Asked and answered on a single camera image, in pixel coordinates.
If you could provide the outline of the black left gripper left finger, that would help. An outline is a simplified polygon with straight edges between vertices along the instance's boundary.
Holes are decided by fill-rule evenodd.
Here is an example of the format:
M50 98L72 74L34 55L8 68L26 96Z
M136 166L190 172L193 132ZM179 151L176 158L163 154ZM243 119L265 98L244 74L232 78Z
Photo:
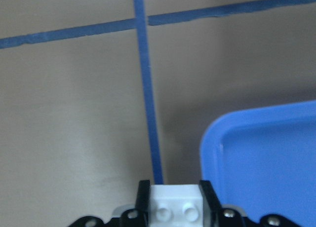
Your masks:
M140 180L135 201L135 209L138 212L137 218L141 220L142 227L149 226L150 210L150 180Z

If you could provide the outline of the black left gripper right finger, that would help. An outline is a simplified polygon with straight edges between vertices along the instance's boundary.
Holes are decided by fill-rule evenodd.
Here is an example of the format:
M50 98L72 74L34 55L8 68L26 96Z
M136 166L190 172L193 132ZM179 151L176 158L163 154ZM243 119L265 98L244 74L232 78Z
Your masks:
M210 181L200 180L199 189L203 198L203 226L218 227L222 205Z

